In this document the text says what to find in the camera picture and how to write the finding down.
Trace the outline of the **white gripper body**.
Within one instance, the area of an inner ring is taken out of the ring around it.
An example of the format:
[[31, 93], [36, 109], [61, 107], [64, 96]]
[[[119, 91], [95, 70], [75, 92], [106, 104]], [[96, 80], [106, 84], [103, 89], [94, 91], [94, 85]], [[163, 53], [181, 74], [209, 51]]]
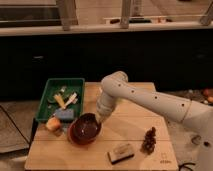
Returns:
[[106, 121], [116, 108], [117, 99], [102, 92], [96, 103], [97, 115], [96, 120], [99, 123]]

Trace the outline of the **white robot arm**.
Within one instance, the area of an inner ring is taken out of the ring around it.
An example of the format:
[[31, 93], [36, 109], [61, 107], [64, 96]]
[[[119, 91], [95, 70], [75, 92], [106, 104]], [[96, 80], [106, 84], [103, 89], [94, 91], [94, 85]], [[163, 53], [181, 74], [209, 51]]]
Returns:
[[102, 92], [96, 103], [97, 121], [110, 117], [123, 98], [165, 118], [181, 123], [201, 136], [194, 171], [213, 171], [213, 107], [190, 99], [137, 88], [128, 83], [128, 76], [117, 71], [101, 80]]

